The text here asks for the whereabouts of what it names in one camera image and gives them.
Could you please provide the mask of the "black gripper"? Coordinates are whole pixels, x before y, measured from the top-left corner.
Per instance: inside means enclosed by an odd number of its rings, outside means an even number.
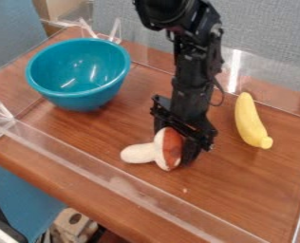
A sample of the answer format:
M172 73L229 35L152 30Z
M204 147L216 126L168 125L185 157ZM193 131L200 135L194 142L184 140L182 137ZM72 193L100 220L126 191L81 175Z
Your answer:
M170 126L186 138L182 149L182 164L190 164L201 150L213 149L217 130L209 121L208 112L213 105L216 78L201 79L198 84L185 83L177 77L172 80L172 97L160 94L152 97L150 114L154 117L154 132Z

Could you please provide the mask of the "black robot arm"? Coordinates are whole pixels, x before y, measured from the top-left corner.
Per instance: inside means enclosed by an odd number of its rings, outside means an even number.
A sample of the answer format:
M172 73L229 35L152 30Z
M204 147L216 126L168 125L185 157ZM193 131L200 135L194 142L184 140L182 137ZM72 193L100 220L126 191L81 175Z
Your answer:
M172 96L156 95L152 115L157 130L172 127L185 137L181 163L213 149L217 130L208 119L213 91L221 87L221 17L209 0L134 0L144 26L164 30L174 46Z

